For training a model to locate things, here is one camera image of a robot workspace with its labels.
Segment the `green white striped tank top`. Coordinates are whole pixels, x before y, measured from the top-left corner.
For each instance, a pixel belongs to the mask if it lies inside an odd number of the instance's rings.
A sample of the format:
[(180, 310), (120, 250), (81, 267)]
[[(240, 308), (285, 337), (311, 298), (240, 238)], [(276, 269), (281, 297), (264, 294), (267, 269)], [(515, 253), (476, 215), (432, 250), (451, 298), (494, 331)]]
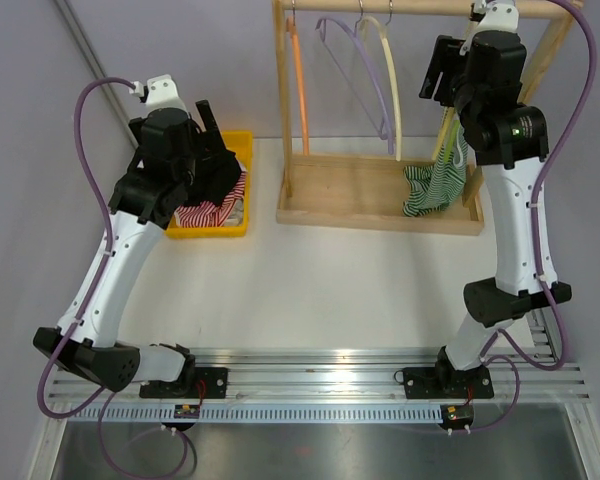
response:
[(403, 204), (403, 214), (419, 217), (448, 209), (462, 194), (467, 178), (469, 147), (464, 138), (464, 128), (458, 121), (453, 159), (445, 164), (444, 150), (437, 160), (425, 166), (404, 168), (409, 186), (409, 196)]

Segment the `yellow plastic bin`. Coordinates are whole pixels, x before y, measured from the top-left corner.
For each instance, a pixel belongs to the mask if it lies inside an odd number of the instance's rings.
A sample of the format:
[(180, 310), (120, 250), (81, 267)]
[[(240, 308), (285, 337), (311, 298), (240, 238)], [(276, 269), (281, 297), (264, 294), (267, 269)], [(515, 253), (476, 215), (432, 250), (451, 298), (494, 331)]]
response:
[(246, 215), (244, 223), (237, 227), (216, 228), (180, 228), (176, 225), (175, 214), (166, 230), (171, 239), (243, 237), (246, 235), (249, 223), (250, 187), (252, 177), (253, 136), (249, 131), (225, 131), (222, 133), (228, 150), (233, 151), (241, 164), (242, 172), (248, 174), (245, 191)]

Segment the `orange hanger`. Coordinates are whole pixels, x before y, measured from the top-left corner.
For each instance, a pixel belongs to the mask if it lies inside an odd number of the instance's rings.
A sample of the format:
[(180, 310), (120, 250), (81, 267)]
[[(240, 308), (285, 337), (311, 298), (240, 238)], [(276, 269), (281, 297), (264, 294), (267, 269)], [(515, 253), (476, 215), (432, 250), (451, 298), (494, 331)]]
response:
[(304, 68), (302, 62), (302, 54), (298, 36), (298, 30), (296, 25), (296, 13), (295, 13), (295, 2), (292, 1), (292, 14), (286, 19), (286, 30), (289, 34), (293, 62), (296, 76), (296, 86), (299, 104), (299, 115), (301, 123), (301, 138), (302, 138), (302, 152), (305, 156), (310, 154), (310, 138), (309, 138), (309, 122), (308, 122), (308, 110), (306, 101), (306, 88), (304, 79)]

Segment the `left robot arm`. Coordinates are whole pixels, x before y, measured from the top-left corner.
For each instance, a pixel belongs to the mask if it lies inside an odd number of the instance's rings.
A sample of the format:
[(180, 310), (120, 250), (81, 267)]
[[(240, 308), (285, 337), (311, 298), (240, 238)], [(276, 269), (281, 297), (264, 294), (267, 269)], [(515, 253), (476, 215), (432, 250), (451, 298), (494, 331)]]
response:
[(196, 386), (189, 349), (134, 346), (118, 336), (131, 290), (173, 214), (213, 166), (232, 156), (209, 102), (201, 100), (196, 108), (199, 120), (164, 107), (131, 121), (138, 147), (105, 209), (103, 244), (73, 305), (56, 327), (39, 328), (33, 339), (51, 366), (112, 392), (139, 383), (144, 398), (176, 398)]

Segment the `wooden clothes rack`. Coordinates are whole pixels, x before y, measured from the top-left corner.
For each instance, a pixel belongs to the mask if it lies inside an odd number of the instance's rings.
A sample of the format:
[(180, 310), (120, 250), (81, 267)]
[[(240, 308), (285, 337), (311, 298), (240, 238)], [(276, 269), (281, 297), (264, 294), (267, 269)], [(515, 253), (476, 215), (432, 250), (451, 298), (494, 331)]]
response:
[[(392, 13), (442, 15), (469, 18), (478, 1), (393, 1)], [(354, 1), (272, 1), (275, 51), (283, 141), (283, 181), (276, 219), (282, 224), (390, 230), (433, 234), (479, 235), (484, 216), (479, 197), (483, 175), (468, 166), (468, 180), (461, 199), (442, 213), (407, 218), (401, 201), (408, 196), (402, 165), (425, 166), (432, 162), (410, 158), (398, 162), (389, 156), (294, 153), (291, 99), (287, 68), (287, 17), (293, 8), (305, 11), (354, 12)], [(362, 1), (361, 11), (390, 11), (389, 1)], [(559, 51), (575, 20), (575, 14), (549, 1), (518, 1), (523, 18), (550, 20), (530, 65), (523, 75), (520, 100), (529, 102)]]

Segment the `green hanger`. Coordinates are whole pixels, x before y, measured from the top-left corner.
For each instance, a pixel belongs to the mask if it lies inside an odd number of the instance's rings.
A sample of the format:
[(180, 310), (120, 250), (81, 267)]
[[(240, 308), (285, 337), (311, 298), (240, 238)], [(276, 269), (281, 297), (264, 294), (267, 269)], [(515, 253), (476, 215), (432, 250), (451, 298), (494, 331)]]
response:
[(449, 131), (448, 131), (448, 135), (446, 138), (446, 144), (444, 147), (443, 161), (445, 164), (449, 163), (453, 159), (454, 144), (455, 144), (456, 136), (457, 136), (457, 127), (458, 127), (458, 121), (453, 120), (449, 126)]

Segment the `yellow hanger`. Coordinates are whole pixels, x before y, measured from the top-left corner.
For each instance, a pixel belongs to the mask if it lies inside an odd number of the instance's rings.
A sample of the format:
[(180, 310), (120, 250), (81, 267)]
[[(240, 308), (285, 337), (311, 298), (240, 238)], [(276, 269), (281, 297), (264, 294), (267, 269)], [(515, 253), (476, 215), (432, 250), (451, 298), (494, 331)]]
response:
[(434, 150), (431, 156), (431, 160), (435, 162), (440, 155), (440, 153), (444, 150), (448, 134), (452, 128), (455, 117), (455, 110), (452, 107), (445, 107), (443, 109), (443, 115), (441, 120), (441, 126), (438, 131), (438, 135), (436, 138), (436, 143), (434, 146)]

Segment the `cream hanger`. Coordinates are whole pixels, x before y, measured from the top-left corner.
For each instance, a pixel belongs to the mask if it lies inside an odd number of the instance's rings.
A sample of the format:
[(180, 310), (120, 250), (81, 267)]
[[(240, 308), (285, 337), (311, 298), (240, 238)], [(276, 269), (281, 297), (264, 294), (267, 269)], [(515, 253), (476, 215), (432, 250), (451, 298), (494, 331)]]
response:
[(396, 68), (393, 58), (393, 53), (391, 49), (391, 45), (388, 37), (388, 25), (392, 20), (393, 15), (393, 2), (388, 2), (389, 7), (389, 20), (386, 23), (381, 23), (378, 21), (373, 15), (365, 14), (364, 12), (364, 2), (359, 1), (359, 19), (356, 22), (356, 30), (358, 31), (358, 35), (361, 37), (363, 41), (364, 50), (367, 51), (367, 30), (370, 26), (372, 26), (378, 36), (380, 45), (382, 47), (386, 70), (387, 70), (387, 78), (389, 81), (390, 95), (392, 101), (392, 113), (393, 113), (393, 122), (392, 122), (392, 155), (394, 156), (397, 162), (402, 161), (402, 115), (401, 115), (401, 102), (399, 97), (399, 89), (397, 82), (397, 74)]

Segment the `red white striped tank top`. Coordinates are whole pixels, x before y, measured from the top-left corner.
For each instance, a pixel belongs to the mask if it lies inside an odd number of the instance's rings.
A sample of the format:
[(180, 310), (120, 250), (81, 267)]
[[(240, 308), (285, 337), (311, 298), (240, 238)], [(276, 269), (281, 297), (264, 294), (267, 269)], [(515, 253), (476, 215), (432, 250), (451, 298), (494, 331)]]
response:
[(237, 227), (244, 223), (246, 215), (245, 191), (248, 174), (242, 172), (236, 185), (216, 206), (203, 201), (197, 206), (180, 207), (175, 213), (176, 225), (180, 228)]

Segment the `purple hanger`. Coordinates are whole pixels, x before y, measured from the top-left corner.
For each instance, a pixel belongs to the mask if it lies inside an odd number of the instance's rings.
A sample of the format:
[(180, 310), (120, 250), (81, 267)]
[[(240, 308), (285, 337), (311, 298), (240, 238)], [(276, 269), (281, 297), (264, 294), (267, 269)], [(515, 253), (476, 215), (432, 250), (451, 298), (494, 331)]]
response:
[[(315, 30), (318, 32), (319, 39), (320, 39), (323, 47), (325, 48), (326, 52), (331, 57), (331, 60), (333, 61), (334, 65), (338, 69), (339, 73), (342, 75), (347, 86), (350, 88), (350, 90), (354, 94), (354, 97), (360, 104), (360, 106), (363, 109), (368, 120), (371, 122), (371, 125), (373, 126), (378, 138), (380, 140), (384, 140), (386, 142), (387, 152), (390, 156), (392, 156), (394, 158), (394, 156), (392, 155), (392, 147), (390, 145), (392, 137), (393, 137), (393, 134), (392, 134), (393, 113), (391, 110), (392, 101), (391, 101), (391, 95), (390, 95), (390, 88), (389, 88), (388, 93), (386, 93), (383, 90), (383, 87), (381, 85), (381, 80), (380, 80), (380, 69), (377, 66), (375, 60), (372, 58), (372, 56), (369, 52), (369, 47), (368, 47), (369, 30), (373, 29), (375, 31), (375, 29), (372, 26), (370, 26), (367, 30), (367, 48), (368, 48), (368, 50), (365, 51), (364, 47), (363, 47), (363, 41), (362, 41), (361, 37), (358, 35), (358, 31), (356, 30), (356, 22), (354, 23), (354, 25), (352, 27), (350, 27), (349, 25), (346, 24), (345, 21), (341, 20), (340, 18), (336, 18), (332, 15), (323, 15), (318, 18), (316, 25), (315, 25)], [(365, 100), (362, 98), (362, 96), (358, 92), (351, 75), (345, 72), (344, 67), (340, 64), (336, 55), (333, 53), (332, 49), (329, 47), (329, 45), (327, 43), (327, 27), (329, 25), (334, 25), (334, 26), (338, 27), (346, 35), (346, 37), (348, 38), (350, 43), (353, 45), (353, 47), (357, 53), (357, 56), (360, 58), (362, 65), (366, 71), (366, 75), (371, 83), (373, 92), (376, 96), (376, 100), (377, 100), (379, 108), (380, 108), (380, 120), (378, 122), (376, 122), (373, 119), (371, 111), (370, 111), (369, 107), (367, 106), (367, 104), (365, 103)]]

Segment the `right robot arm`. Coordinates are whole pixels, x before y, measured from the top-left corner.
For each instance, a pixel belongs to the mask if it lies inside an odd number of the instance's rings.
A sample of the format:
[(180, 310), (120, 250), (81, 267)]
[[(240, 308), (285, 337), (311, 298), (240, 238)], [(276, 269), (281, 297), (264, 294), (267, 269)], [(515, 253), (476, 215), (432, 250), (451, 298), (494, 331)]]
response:
[(459, 116), (482, 169), (494, 216), (493, 277), (463, 290), (467, 315), (425, 377), (405, 378), (410, 398), (490, 398), (481, 360), (496, 334), (535, 309), (571, 299), (548, 252), (540, 174), (549, 152), (546, 120), (518, 100), (526, 49), (515, 33), (486, 30), (469, 42), (440, 35), (420, 92)]

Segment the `aluminium rail base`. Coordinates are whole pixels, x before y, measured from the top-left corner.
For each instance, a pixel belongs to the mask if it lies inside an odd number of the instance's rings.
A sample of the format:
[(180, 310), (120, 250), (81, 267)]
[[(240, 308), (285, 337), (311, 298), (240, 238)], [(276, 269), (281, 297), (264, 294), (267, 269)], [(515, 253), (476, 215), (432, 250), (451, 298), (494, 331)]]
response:
[(537, 369), (496, 348), (486, 373), (449, 393), (433, 380), (427, 349), (266, 351), (196, 349), (198, 381), (182, 394), (144, 394), (139, 383), (102, 393), (73, 420), (83, 422), (438, 424), (452, 406), (586, 404), (581, 369)]

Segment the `black tank top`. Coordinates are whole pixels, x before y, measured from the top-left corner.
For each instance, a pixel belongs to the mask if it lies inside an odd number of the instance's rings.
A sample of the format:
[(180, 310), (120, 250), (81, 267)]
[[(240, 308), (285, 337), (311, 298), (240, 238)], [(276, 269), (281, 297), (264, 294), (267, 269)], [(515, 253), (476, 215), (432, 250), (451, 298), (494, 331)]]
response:
[(237, 185), (242, 175), (236, 154), (223, 150), (206, 160), (196, 163), (193, 184), (187, 190), (185, 207), (197, 207), (211, 203), (219, 207)]

